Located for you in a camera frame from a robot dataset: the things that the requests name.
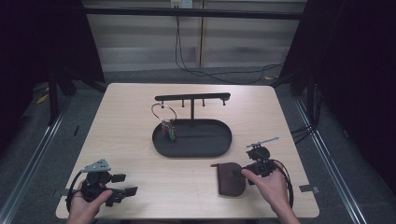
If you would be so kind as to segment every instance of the metal rod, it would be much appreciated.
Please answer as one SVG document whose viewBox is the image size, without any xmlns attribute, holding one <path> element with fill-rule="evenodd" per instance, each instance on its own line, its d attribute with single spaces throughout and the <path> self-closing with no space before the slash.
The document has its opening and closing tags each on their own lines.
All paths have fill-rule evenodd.
<svg viewBox="0 0 396 224">
<path fill-rule="evenodd" d="M 39 165 L 43 161 L 52 141 L 52 138 L 58 132 L 59 126 L 62 123 L 64 118 L 64 112 L 69 106 L 71 98 L 69 97 L 64 105 L 63 110 L 56 118 L 56 120 L 49 125 L 47 128 L 43 138 L 35 149 L 35 154 L 32 159 L 30 159 L 29 163 L 26 165 L 25 170 L 23 171 L 21 178 L 19 179 L 15 188 L 10 192 L 7 197 L 6 202 L 4 203 L 2 209 L 0 210 L 0 223 L 8 224 L 11 223 L 12 218 L 14 218 L 17 209 L 19 208 L 23 197 L 25 196 L 27 190 L 29 189 L 30 183 L 37 172 Z"/>
<path fill-rule="evenodd" d="M 48 13 L 301 20 L 304 13 L 162 7 L 39 7 Z"/>
<path fill-rule="evenodd" d="M 191 99 L 191 122 L 194 123 L 194 99 Z"/>
<path fill-rule="evenodd" d="M 52 67 L 49 71 L 49 126 L 52 125 L 59 115 L 56 72 L 59 71 L 55 71 L 55 67 Z"/>
<path fill-rule="evenodd" d="M 304 120 L 305 125 L 311 126 L 309 117 L 307 115 L 306 107 L 301 100 L 301 98 L 297 98 L 295 100 L 297 108 Z M 327 148 L 326 144 L 324 143 L 319 131 L 315 129 L 311 133 L 312 140 L 314 141 L 318 153 L 320 157 L 323 159 L 324 165 L 326 166 L 330 177 L 332 178 L 332 182 L 334 183 L 335 187 L 340 194 L 342 201 L 348 211 L 353 223 L 355 224 L 366 224 L 367 220 L 364 217 L 363 212 L 353 196 L 351 190 L 349 189 L 347 183 L 345 182 L 343 176 L 341 175 L 338 166 L 335 164 L 334 160 L 332 159 L 332 155 Z"/>
<path fill-rule="evenodd" d="M 198 94 L 180 94 L 180 95 L 159 95 L 154 97 L 156 101 L 177 101 L 177 100 L 194 100 L 194 99 L 216 99 L 227 101 L 230 99 L 229 92 L 220 93 L 198 93 Z"/>
<path fill-rule="evenodd" d="M 306 101 L 307 101 L 306 113 L 308 114 L 308 118 L 310 119 L 310 122 L 313 125 L 317 125 L 315 123 L 315 118 L 314 118 L 315 81 L 314 81 L 314 76 L 312 75 L 312 71 L 309 72 L 309 81 L 308 81 L 307 91 L 308 91 L 308 93 L 306 95 Z"/>
</svg>

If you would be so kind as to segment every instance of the white wall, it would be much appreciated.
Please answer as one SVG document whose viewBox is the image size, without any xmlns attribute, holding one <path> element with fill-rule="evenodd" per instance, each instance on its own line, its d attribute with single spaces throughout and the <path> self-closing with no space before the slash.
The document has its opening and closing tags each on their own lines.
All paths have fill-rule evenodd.
<svg viewBox="0 0 396 224">
<path fill-rule="evenodd" d="M 170 0 L 83 2 L 86 6 L 170 7 Z M 279 12 L 302 12 L 304 5 L 304 0 L 193 1 L 194 8 Z M 105 72 L 177 67 L 175 17 L 88 15 L 88 19 Z M 297 25 L 297 21 L 180 18 L 183 59 L 188 67 L 281 63 Z"/>
</svg>

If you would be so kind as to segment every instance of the black stand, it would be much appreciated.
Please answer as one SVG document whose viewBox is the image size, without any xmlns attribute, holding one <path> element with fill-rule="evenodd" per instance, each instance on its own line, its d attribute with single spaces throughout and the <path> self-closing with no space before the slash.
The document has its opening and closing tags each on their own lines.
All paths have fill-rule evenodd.
<svg viewBox="0 0 396 224">
<path fill-rule="evenodd" d="M 152 134 L 155 149 L 169 158 L 213 158 L 228 151 L 233 140 L 230 128 L 216 119 L 195 119 L 194 108 L 196 99 L 205 106 L 205 99 L 219 98 L 223 105 L 230 99 L 230 93 L 203 93 L 184 95 L 156 96 L 156 101 L 191 100 L 191 119 L 172 121 L 175 127 L 176 140 L 172 141 L 167 133 L 163 133 L 160 123 Z"/>
</svg>

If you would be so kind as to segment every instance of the finger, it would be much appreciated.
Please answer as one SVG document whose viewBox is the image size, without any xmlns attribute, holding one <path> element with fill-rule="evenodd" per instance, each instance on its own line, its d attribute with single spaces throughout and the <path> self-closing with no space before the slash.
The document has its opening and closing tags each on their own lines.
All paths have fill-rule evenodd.
<svg viewBox="0 0 396 224">
<path fill-rule="evenodd" d="M 84 183 L 84 181 L 85 181 L 85 179 L 84 179 L 84 180 L 81 180 L 81 181 L 79 182 L 77 190 L 80 190 L 80 189 L 82 188 L 82 183 Z"/>
<path fill-rule="evenodd" d="M 283 164 L 280 161 L 274 161 L 274 163 L 279 166 L 280 169 L 283 169 Z"/>
<path fill-rule="evenodd" d="M 248 169 L 242 169 L 241 174 L 244 175 L 247 179 L 251 180 L 256 185 L 261 179 L 261 177 L 255 175 L 253 172 L 249 171 Z"/>
<path fill-rule="evenodd" d="M 82 188 L 82 183 L 84 183 L 84 181 L 85 181 L 85 180 L 81 180 L 81 182 L 79 182 L 77 191 L 74 193 L 73 198 L 74 198 L 74 196 L 78 196 L 78 197 L 81 197 L 81 196 L 82 196 L 82 193 L 81 193 L 80 190 L 81 190 L 81 188 Z"/>
<path fill-rule="evenodd" d="M 105 203 L 112 194 L 113 191 L 111 189 L 105 190 L 94 201 L 92 201 L 92 204 L 96 207 L 100 207 L 100 205 Z"/>
</svg>

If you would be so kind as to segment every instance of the black curtain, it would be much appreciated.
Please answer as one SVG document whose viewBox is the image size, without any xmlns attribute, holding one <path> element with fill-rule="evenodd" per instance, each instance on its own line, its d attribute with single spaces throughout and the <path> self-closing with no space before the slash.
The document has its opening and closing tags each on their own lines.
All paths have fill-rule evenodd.
<svg viewBox="0 0 396 224">
<path fill-rule="evenodd" d="M 330 13 L 323 7 L 329 4 Z M 330 110 L 396 194 L 394 8 L 390 1 L 308 1 L 309 13 L 327 19 L 300 23 L 282 73 L 300 64 L 309 68 Z M 292 91 L 298 93 L 306 81 L 307 74 L 295 78 Z"/>
<path fill-rule="evenodd" d="M 50 70 L 62 67 L 65 76 L 104 82 L 102 67 L 87 16 L 48 6 L 82 7 L 79 0 L 2 0 L 0 7 L 0 147 L 14 133 L 35 84 L 49 80 Z"/>
</svg>

